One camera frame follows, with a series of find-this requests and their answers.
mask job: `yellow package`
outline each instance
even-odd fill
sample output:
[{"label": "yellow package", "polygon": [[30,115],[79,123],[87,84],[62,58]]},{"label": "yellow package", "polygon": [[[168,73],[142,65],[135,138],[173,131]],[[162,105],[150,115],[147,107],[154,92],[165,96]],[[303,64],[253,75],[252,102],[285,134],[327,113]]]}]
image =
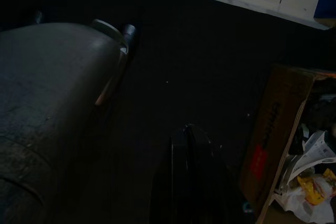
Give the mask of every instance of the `yellow package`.
[{"label": "yellow package", "polygon": [[336,194],[336,176],[329,169],[323,175],[313,175],[306,178],[298,176],[298,182],[306,193],[306,201],[313,206]]}]

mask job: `black carpet floor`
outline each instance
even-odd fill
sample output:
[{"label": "black carpet floor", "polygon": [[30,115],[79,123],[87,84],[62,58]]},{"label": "black carpet floor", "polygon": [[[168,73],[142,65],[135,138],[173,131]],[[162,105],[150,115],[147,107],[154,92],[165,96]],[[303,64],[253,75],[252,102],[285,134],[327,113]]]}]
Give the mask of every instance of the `black carpet floor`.
[{"label": "black carpet floor", "polygon": [[212,0],[37,0],[50,22],[140,32],[102,139],[81,143],[50,223],[146,223],[169,136],[186,123],[223,146],[237,177],[274,62],[335,69],[333,31]]}]

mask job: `dark carpet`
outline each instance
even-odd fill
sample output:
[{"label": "dark carpet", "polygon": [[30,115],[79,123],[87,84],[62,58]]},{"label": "dark carpet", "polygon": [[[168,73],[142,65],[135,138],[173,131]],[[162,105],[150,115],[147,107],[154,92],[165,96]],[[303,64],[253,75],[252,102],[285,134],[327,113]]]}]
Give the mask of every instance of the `dark carpet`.
[{"label": "dark carpet", "polygon": [[140,32],[109,125],[80,143],[50,223],[146,223],[153,175],[186,123],[223,146],[237,177],[271,64],[336,68],[333,31],[212,0],[33,3],[50,22],[98,18]]}]

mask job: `red label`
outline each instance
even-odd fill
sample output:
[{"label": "red label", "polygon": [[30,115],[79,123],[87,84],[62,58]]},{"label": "red label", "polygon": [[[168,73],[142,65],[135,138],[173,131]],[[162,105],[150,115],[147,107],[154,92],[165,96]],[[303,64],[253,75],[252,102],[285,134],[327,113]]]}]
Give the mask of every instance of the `red label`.
[{"label": "red label", "polygon": [[267,159],[267,152],[261,148],[258,144],[256,150],[254,151],[250,170],[256,175],[258,180],[261,180],[262,173],[265,168],[265,162]]}]

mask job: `cardboard box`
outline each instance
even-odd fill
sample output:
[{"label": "cardboard box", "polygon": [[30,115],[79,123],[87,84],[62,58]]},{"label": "cardboard box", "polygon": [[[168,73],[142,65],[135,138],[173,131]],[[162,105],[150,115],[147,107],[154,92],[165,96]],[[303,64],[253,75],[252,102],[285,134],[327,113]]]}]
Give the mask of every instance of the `cardboard box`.
[{"label": "cardboard box", "polygon": [[239,179],[258,224],[303,223],[292,213],[270,206],[271,195],[312,86],[328,77],[336,75],[281,65],[272,69]]}]

